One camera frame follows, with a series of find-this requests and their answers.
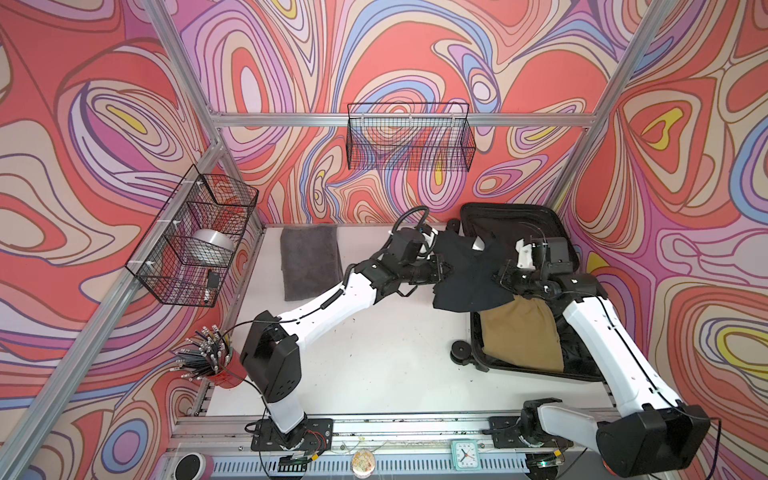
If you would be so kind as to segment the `grey towel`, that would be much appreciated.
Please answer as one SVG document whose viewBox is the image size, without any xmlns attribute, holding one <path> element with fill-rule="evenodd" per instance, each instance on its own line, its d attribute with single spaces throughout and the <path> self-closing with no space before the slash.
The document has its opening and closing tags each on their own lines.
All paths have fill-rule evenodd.
<svg viewBox="0 0 768 480">
<path fill-rule="evenodd" d="M 337 228 L 285 228 L 280 235 L 284 300 L 311 300 L 342 281 Z"/>
</svg>

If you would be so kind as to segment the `khaki shorts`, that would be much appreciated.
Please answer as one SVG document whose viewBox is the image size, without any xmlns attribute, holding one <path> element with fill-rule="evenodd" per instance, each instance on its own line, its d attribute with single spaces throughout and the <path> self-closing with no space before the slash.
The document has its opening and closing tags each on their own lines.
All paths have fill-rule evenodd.
<svg viewBox="0 0 768 480">
<path fill-rule="evenodd" d="M 479 316 L 485 355 L 520 368 L 564 372 L 555 317 L 544 300 L 516 297 Z"/>
</svg>

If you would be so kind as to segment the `black suitcase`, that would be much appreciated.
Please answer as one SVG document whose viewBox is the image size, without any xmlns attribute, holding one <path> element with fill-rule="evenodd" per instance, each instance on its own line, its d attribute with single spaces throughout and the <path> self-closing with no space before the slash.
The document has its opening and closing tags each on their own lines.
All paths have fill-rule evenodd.
<svg viewBox="0 0 768 480">
<path fill-rule="evenodd" d="M 587 298 L 608 297 L 605 288 L 592 275 L 580 271 L 580 260 L 557 214 L 543 206 L 522 204 L 470 203 L 460 210 L 465 235 L 483 241 L 495 239 L 507 249 L 508 263 L 518 268 L 536 270 L 542 280 L 558 285 L 558 295 L 544 300 L 551 309 L 560 336 L 564 372 L 552 373 L 520 368 L 483 353 L 480 312 L 470 315 L 470 338 L 457 340 L 450 358 L 457 365 L 472 364 L 482 372 L 516 371 L 600 382 L 602 374 L 585 342 L 564 318 L 565 309 L 573 302 Z"/>
</svg>

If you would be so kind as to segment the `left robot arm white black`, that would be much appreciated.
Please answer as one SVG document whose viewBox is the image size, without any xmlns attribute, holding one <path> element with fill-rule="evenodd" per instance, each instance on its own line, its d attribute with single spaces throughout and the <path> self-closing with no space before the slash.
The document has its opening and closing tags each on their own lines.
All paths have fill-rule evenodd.
<svg viewBox="0 0 768 480">
<path fill-rule="evenodd" d="M 379 250 L 346 267 L 342 280 L 315 299 L 277 316 L 265 310 L 248 323 L 240 362 L 284 439 L 307 430 L 307 414 L 295 390 L 308 347 L 391 295 L 407 298 L 418 287 L 443 280 L 442 259 L 435 252 L 439 232 L 427 224 L 429 213 L 424 205 L 407 210 Z"/>
</svg>

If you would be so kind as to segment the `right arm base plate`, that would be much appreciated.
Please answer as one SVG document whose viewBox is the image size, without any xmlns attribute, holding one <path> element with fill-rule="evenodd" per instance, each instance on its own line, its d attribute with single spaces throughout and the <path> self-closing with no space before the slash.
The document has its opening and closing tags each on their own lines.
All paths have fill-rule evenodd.
<svg viewBox="0 0 768 480">
<path fill-rule="evenodd" d="M 526 415 L 494 416 L 481 431 L 492 438 L 495 448 L 549 448 L 567 450 L 574 443 L 543 431 L 539 422 Z"/>
</svg>

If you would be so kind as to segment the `black t-shirt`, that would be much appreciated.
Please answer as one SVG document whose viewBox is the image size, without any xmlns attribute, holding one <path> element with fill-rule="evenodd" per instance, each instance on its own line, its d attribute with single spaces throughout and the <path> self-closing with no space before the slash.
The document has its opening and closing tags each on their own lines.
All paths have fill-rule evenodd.
<svg viewBox="0 0 768 480">
<path fill-rule="evenodd" d="M 450 272 L 433 288 L 433 308 L 456 313 L 481 312 L 510 303 L 514 294 L 496 278 L 508 260 L 503 243 L 491 239 L 483 250 L 474 249 L 479 237 L 465 237 L 453 231 L 438 234 L 434 253 Z"/>
</svg>

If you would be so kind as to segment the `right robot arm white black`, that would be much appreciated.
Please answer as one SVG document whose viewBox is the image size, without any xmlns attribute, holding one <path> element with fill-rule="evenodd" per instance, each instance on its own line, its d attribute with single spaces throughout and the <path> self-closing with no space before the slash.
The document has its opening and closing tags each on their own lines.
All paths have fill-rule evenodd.
<svg viewBox="0 0 768 480">
<path fill-rule="evenodd" d="M 564 237 L 520 239 L 497 274 L 501 287 L 561 308 L 613 396 L 619 414 L 600 420 L 556 399 L 528 401 L 518 422 L 523 440 L 560 437 L 600 454 L 622 478 L 690 466 L 713 419 L 686 404 L 662 379 L 621 323 L 602 285 L 578 274 Z"/>
</svg>

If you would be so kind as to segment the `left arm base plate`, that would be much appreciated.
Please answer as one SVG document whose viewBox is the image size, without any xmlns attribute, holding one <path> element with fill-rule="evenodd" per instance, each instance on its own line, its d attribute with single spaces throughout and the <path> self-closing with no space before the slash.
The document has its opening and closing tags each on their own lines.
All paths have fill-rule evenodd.
<svg viewBox="0 0 768 480">
<path fill-rule="evenodd" d="M 334 420 L 331 418 L 305 418 L 293 430 L 283 433 L 267 417 L 246 425 L 252 435 L 250 449 L 254 452 L 323 452 L 332 446 Z"/>
</svg>

